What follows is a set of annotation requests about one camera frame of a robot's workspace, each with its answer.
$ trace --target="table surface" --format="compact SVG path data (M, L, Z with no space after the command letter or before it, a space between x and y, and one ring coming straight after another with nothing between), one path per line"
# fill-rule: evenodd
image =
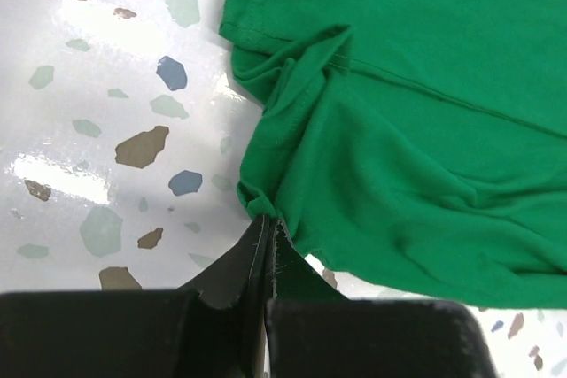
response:
M0 292L174 288L242 234L261 110L231 81L222 4L0 0ZM501 376L567 377L567 312L470 309Z

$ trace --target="wrinkled fabric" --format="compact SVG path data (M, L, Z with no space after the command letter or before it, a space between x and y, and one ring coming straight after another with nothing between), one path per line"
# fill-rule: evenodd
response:
M252 217L369 282L567 308L567 0L226 0L221 35L264 105Z

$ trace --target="terrazzo surface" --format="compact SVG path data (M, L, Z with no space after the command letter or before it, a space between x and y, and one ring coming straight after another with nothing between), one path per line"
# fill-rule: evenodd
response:
M223 0L0 0L0 292L177 287L249 220L261 110ZM412 297L334 274L349 297ZM567 312L471 307L500 376L567 377Z

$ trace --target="green shirt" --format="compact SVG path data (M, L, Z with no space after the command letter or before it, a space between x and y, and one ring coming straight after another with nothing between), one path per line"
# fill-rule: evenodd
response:
M265 107L251 216L369 282L567 308L567 0L227 0L221 34Z

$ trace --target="blue speck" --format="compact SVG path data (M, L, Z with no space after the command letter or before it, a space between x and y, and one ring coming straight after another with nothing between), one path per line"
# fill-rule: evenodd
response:
M502 322L501 320L497 320L496 323L494 323L493 328L490 330L490 332L496 332L498 329L502 328L504 326L504 322Z
M176 197L180 195L190 194L197 192L203 184L203 175L201 173L190 172L183 170L176 174L169 181L168 187Z
M159 60L156 74L166 83L169 90L173 91L187 87L187 74L183 64L170 57L163 57Z

